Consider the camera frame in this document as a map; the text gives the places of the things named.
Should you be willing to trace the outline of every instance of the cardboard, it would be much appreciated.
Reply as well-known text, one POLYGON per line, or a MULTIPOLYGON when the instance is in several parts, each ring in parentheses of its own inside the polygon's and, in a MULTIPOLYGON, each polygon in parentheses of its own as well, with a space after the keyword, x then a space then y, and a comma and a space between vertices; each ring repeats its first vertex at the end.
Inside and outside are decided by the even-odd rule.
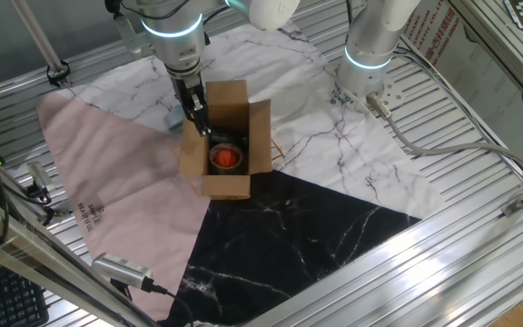
POLYGON ((249 135, 244 175, 209 175, 209 139, 200 137, 193 123, 183 121, 179 172, 203 176, 202 194, 213 200, 250 197, 250 175, 271 172, 271 102, 250 104, 246 81, 209 82, 206 85, 209 120, 213 129, 249 135))

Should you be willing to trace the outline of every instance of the orange object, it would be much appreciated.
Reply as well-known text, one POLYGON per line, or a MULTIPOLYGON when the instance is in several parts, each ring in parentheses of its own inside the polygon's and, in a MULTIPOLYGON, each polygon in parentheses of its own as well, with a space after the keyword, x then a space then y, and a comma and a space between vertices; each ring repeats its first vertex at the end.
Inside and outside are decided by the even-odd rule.
POLYGON ((220 167, 230 168, 237 164, 240 160, 239 155, 229 149, 223 149, 215 158, 215 163, 220 167))

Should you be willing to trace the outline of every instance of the black marble cloth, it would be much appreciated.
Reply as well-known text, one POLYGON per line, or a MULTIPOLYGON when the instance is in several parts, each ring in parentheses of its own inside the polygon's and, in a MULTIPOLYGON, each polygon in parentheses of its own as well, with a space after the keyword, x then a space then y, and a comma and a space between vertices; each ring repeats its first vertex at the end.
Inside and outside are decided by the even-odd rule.
MULTIPOLYGON (((211 201, 177 296, 195 321, 241 324, 418 221, 284 173, 255 174, 249 200, 211 201)), ((160 324, 187 322, 175 301, 160 324)))

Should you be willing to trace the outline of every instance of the white marble cloth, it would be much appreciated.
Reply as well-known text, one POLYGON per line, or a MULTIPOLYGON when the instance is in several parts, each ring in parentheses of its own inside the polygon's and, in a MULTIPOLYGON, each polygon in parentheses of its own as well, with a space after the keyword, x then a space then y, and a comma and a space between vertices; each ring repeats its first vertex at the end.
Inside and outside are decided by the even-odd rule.
MULTIPOLYGON (((245 25, 212 38, 202 77, 245 79, 251 102, 271 98, 272 138, 285 154, 274 169, 428 217, 443 204, 440 195, 368 110, 333 99, 327 63, 293 23, 275 32, 245 25)), ((59 93, 161 132, 167 132, 164 117, 178 104, 163 63, 154 57, 59 93)))

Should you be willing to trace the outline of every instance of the marble pattern fabric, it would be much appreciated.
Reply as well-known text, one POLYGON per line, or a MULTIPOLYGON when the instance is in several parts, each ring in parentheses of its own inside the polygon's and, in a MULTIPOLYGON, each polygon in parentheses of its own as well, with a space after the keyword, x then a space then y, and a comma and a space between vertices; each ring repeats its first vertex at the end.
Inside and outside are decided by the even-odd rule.
MULTIPOLYGON (((195 320, 240 325, 334 273, 419 219, 277 171, 252 198, 212 201, 177 296, 195 320)), ((164 326, 184 326, 174 302, 164 326)))
MULTIPOLYGON (((337 96, 327 66, 294 24, 274 32, 245 25, 212 38, 202 77, 245 79, 251 102, 271 98, 272 138, 285 154, 274 169, 428 217, 443 204, 440 195, 366 108, 337 96)), ((162 132, 177 105, 170 77, 154 57, 60 93, 162 132)))

